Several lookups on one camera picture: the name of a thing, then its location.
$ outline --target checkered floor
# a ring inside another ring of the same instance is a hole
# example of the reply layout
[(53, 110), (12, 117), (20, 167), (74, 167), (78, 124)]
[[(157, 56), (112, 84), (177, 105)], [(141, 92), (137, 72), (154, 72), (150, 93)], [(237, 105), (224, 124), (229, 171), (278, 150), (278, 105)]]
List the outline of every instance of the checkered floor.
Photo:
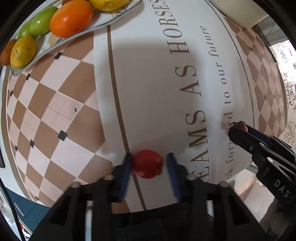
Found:
[(278, 66), (268, 47), (253, 29), (244, 29), (227, 17), (225, 20), (235, 33), (251, 71), (260, 112), (259, 131), (279, 137), (285, 123)]
[(32, 198), (47, 206), (73, 182), (109, 174), (93, 65), (93, 33), (55, 49), (10, 76), (7, 122), (20, 176)]

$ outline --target cherry tomato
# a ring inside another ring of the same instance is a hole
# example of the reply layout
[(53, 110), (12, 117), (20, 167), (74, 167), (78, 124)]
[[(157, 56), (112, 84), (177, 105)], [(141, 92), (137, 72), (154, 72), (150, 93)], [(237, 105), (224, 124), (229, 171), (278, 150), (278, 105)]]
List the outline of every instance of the cherry tomato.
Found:
[(240, 122), (240, 123), (241, 123), (240, 128), (241, 128), (243, 131), (248, 132), (248, 128), (247, 128), (247, 126), (245, 125), (245, 123), (243, 123), (243, 122)]
[(132, 169), (140, 177), (151, 179), (161, 173), (163, 159), (152, 150), (141, 150), (134, 155)]

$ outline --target white plate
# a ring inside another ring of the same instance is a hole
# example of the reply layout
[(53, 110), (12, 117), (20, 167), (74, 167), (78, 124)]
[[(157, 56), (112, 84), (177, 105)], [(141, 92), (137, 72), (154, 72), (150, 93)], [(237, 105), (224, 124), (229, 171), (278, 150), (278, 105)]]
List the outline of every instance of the white plate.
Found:
[[(30, 67), (32, 64), (37, 62), (42, 56), (44, 56), (46, 53), (52, 51), (54, 48), (72, 41), (73, 39), (84, 35), (86, 33), (95, 31), (97, 29), (106, 27), (116, 20), (118, 20), (120, 17), (128, 13), (130, 10), (138, 6), (142, 0), (130, 0), (128, 4), (123, 6), (122, 8), (113, 11), (113, 12), (101, 12), (96, 9), (94, 9), (94, 16), (88, 26), (84, 31), (81, 31), (80, 33), (77, 33), (69, 38), (58, 38), (55, 37), (51, 32), (45, 34), (44, 36), (39, 36), (35, 42), (37, 45), (37, 51), (35, 57), (32, 59), (32, 61), (26, 65), (25, 67), (21, 69), (13, 68), (11, 67), (11, 72), (14, 76), (19, 75), (23, 70)], [(52, 4), (53, 6), (57, 6), (60, 8), (62, 6), (62, 1), (55, 2), (55, 4)]]

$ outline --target cable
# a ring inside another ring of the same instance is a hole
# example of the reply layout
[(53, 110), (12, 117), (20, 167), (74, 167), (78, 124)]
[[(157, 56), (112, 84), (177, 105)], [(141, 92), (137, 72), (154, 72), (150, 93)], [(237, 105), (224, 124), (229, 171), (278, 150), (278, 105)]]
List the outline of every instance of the cable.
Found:
[(18, 219), (18, 216), (17, 216), (17, 212), (15, 211), (15, 206), (13, 205), (12, 200), (11, 200), (11, 198), (10, 198), (10, 196), (9, 196), (7, 190), (6, 190), (6, 187), (4, 186), (4, 183), (2, 182), (1, 178), (0, 178), (0, 187), (4, 191), (4, 195), (6, 196), (8, 204), (9, 204), (10, 209), (12, 211), (12, 215), (13, 215), (13, 218), (15, 219), (15, 224), (16, 224), (17, 230), (18, 230), (18, 232), (20, 234), (20, 238), (21, 238), (22, 241), (26, 241), (25, 236), (24, 236), (24, 234), (22, 232), (22, 228), (20, 226), (20, 222), (19, 222), (19, 219)]

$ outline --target lemon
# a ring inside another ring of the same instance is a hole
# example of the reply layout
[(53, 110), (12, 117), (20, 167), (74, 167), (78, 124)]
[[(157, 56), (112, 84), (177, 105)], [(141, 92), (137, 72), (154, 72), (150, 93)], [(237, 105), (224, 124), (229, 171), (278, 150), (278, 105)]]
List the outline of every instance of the lemon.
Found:
[(36, 43), (32, 36), (27, 35), (15, 43), (11, 50), (10, 63), (12, 67), (20, 69), (33, 59), (36, 53)]
[(111, 12), (126, 5), (129, 0), (89, 0), (95, 9)]

